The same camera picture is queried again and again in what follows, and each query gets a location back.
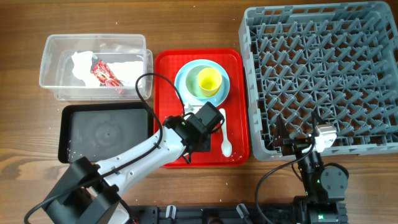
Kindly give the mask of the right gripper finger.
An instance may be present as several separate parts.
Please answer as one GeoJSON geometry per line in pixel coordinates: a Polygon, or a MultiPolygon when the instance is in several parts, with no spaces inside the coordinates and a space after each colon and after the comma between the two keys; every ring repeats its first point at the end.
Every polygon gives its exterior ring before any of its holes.
{"type": "Polygon", "coordinates": [[[284,121],[282,119],[281,114],[278,115],[276,122],[276,133],[272,140],[273,146],[288,146],[291,145],[292,140],[290,135],[285,127],[284,121]]]}
{"type": "Polygon", "coordinates": [[[312,136],[318,136],[316,127],[320,124],[325,124],[324,120],[316,113],[316,111],[311,112],[311,120],[312,120],[312,136]]]}

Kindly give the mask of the white tissue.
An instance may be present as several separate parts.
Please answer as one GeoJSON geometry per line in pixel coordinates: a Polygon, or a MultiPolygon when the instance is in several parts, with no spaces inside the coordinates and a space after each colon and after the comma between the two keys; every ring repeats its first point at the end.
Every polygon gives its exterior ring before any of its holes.
{"type": "Polygon", "coordinates": [[[144,74],[143,61],[114,62],[107,66],[124,86],[135,87],[137,79],[144,74]]]}
{"type": "Polygon", "coordinates": [[[91,66],[93,64],[92,51],[75,52],[72,55],[72,60],[74,64],[72,73],[77,79],[82,80],[85,86],[95,88],[101,85],[101,82],[91,72],[91,66]]]}

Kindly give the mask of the red strawberry cake wrapper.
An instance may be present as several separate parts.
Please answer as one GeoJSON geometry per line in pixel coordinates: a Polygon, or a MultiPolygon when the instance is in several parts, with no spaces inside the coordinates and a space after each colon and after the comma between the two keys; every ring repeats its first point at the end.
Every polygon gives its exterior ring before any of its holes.
{"type": "Polygon", "coordinates": [[[123,84],[116,78],[109,66],[102,60],[96,59],[91,67],[91,73],[98,79],[103,86],[115,86],[116,91],[123,96],[123,84]]]}

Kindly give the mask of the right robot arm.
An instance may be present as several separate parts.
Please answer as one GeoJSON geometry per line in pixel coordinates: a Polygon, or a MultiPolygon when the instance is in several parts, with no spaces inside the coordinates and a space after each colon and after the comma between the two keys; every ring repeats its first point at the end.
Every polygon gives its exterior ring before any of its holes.
{"type": "Polygon", "coordinates": [[[292,203],[292,223],[348,223],[345,190],[349,172],[337,163],[324,163],[321,152],[330,147],[337,132],[316,113],[311,114],[313,133],[306,138],[290,137],[281,116],[276,120],[272,145],[284,156],[294,155],[305,189],[292,203]]]}

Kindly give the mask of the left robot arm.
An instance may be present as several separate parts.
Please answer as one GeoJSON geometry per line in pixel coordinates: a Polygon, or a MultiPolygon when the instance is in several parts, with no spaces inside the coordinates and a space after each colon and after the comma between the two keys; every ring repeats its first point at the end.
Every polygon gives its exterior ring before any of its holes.
{"type": "Polygon", "coordinates": [[[188,117],[168,117],[153,136],[120,155],[96,164],[82,157],[41,207],[54,223],[125,223],[128,215],[116,211],[123,194],[154,170],[201,147],[223,121],[222,113],[206,103],[188,117]]]}

